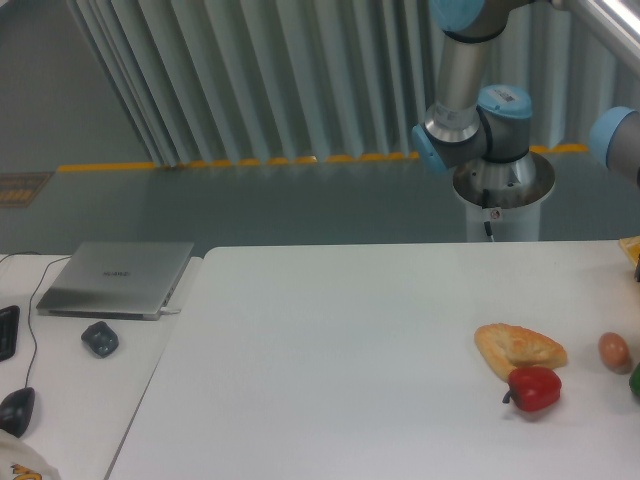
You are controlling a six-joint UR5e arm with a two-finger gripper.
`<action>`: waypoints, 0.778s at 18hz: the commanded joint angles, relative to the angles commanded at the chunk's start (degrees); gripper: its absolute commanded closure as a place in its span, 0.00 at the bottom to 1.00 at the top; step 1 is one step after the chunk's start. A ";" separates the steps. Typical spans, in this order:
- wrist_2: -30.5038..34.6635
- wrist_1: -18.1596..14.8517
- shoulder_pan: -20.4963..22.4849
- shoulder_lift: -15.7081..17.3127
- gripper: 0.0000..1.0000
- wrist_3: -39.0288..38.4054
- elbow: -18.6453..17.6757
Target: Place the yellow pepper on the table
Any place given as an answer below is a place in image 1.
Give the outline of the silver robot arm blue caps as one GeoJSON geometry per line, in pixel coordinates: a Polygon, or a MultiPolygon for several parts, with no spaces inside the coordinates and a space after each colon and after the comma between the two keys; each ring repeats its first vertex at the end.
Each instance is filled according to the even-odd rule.
{"type": "MultiPolygon", "coordinates": [[[[530,148],[529,94],[505,84],[481,88],[492,42],[509,14],[547,3],[586,23],[639,75],[639,7],[631,1],[429,1],[445,35],[435,100],[412,129],[419,158],[435,172],[454,169],[469,242],[539,239],[541,206],[555,184],[550,162],[530,148]]],[[[611,108],[589,133],[592,155],[639,190],[639,111],[611,108]]]]}

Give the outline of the white sleeved forearm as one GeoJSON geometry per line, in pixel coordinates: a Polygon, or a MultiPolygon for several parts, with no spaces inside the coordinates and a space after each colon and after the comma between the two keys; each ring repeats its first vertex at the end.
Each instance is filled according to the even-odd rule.
{"type": "Polygon", "coordinates": [[[60,480],[58,470],[17,437],[1,431],[1,478],[60,480]]]}

